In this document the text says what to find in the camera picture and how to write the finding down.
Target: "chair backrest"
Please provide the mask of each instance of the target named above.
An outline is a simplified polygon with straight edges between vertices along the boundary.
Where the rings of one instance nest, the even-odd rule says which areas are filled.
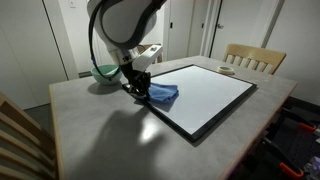
[[[231,56],[230,63],[236,63],[238,66],[241,66],[244,62],[243,59],[246,59],[244,64],[246,68],[248,68],[251,61],[254,61],[252,70],[260,72],[263,72],[268,65],[271,65],[272,67],[268,73],[273,75],[286,57],[286,53],[252,46],[229,44],[223,61],[227,62],[229,56]]]
[[[57,179],[53,137],[1,92],[0,125],[1,177]]]
[[[161,46],[161,44],[143,44],[143,45],[139,45],[137,48],[138,48],[138,51],[139,53],[143,53],[143,51],[145,51],[146,49],[148,49],[149,47],[151,47],[152,45],[159,45]],[[161,63],[162,62],[162,53],[157,57],[157,63]]]

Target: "doorway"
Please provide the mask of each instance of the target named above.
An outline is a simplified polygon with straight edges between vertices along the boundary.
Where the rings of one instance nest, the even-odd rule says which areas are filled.
[[[208,57],[222,60],[228,44],[265,47],[276,21],[280,0],[220,0]]]
[[[165,5],[164,60],[200,55],[209,0],[169,0]]]

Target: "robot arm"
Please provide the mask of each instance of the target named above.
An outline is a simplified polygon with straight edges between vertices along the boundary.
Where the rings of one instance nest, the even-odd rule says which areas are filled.
[[[136,47],[154,27],[155,12],[165,1],[91,0],[87,5],[90,23],[129,80],[132,93],[139,96],[148,95],[150,73],[145,70],[161,53],[162,47],[152,46],[141,55]]]

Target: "blue towel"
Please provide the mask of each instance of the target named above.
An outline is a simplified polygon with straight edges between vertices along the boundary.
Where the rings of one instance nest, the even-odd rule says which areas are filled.
[[[156,83],[151,83],[149,87],[150,101],[169,104],[172,103],[176,97],[179,95],[177,85],[161,85]]]

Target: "cable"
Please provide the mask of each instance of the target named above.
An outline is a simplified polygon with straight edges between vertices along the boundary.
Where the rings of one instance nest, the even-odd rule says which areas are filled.
[[[97,16],[97,13],[99,11],[99,9],[101,8],[102,6],[102,3],[104,1],[100,1],[97,6],[94,8],[92,14],[91,14],[91,17],[90,17],[90,22],[89,22],[89,45],[90,45],[90,54],[91,54],[91,60],[92,60],[92,63],[94,65],[94,67],[97,69],[98,73],[106,78],[106,79],[109,79],[109,81],[112,80],[112,78],[114,78],[116,75],[119,74],[120,72],[120,68],[118,67],[117,70],[115,71],[114,74],[112,74],[111,76],[105,76],[102,74],[102,72],[100,71],[99,67],[97,66],[97,62],[96,62],[96,58],[94,56],[94,52],[93,52],[93,46],[92,46],[92,36],[93,36],[93,27],[94,27],[94,22],[95,22],[95,19],[96,19],[96,16]]]

